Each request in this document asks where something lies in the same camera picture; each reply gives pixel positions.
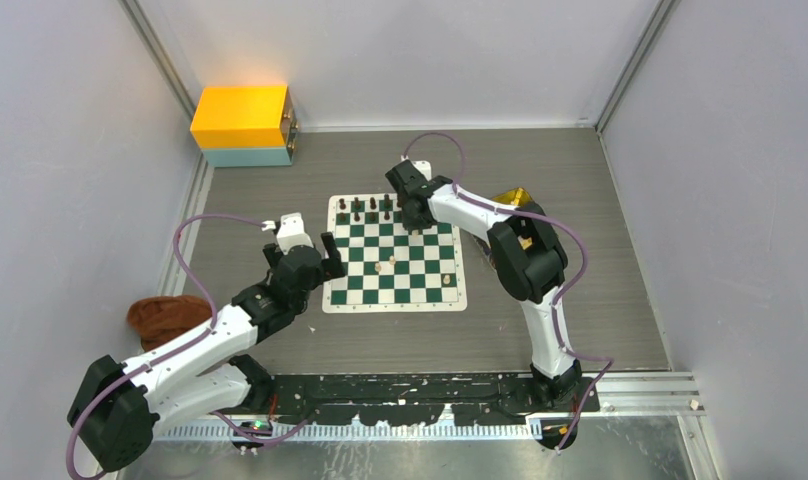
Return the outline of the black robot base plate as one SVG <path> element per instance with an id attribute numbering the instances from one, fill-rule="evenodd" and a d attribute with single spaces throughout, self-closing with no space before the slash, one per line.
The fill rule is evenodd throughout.
<path id="1" fill-rule="evenodd" d="M 584 377 L 559 399 L 546 395 L 531 373 L 432 373 L 280 375 L 269 397 L 251 407 L 225 414 L 261 415 L 287 424 L 308 420 L 316 425 L 345 426 L 354 419 L 365 426 L 433 425 L 445 410 L 455 426 L 521 425 L 532 414 L 574 414 L 599 409 L 597 392 Z"/>

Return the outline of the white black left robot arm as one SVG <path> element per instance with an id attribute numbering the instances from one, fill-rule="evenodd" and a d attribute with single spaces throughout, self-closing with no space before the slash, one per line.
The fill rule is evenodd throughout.
<path id="1" fill-rule="evenodd" d="M 289 326 L 307 309 L 311 293 L 346 269 L 330 232 L 317 250 L 304 232 L 280 227 L 265 247 L 265 279 L 179 337 L 138 356 L 104 355 L 86 370 L 67 421 L 67 469 L 81 442 L 97 460 L 98 478 L 126 468 L 154 438 L 204 414 L 234 407 L 265 409 L 273 380 L 247 349 Z"/>

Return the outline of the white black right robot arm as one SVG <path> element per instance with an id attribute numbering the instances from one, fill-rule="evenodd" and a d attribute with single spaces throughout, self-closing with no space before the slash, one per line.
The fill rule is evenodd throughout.
<path id="1" fill-rule="evenodd" d="M 403 160 L 386 172 L 404 227 L 412 232 L 441 223 L 486 242 L 500 285 L 520 302 L 532 345 L 531 370 L 538 403 L 562 409 L 574 396 L 582 370 L 569 353 L 562 300 L 568 256 L 538 204 L 500 204 L 444 176 L 427 178 Z"/>

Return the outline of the gold tin box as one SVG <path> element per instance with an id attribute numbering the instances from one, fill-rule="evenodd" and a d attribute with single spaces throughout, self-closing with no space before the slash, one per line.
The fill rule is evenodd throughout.
<path id="1" fill-rule="evenodd" d="M 514 189 L 510 189 L 506 192 L 503 192 L 499 195 L 493 196 L 490 198 L 490 200 L 499 204 L 510 205 L 513 207 L 521 207 L 527 205 L 528 203 L 531 203 L 533 201 L 533 197 L 524 188 L 517 187 Z M 481 250 L 484 258 L 486 259 L 490 267 L 493 270 L 495 270 L 496 269 L 495 261 L 489 243 L 478 237 L 475 237 L 474 241 Z"/>

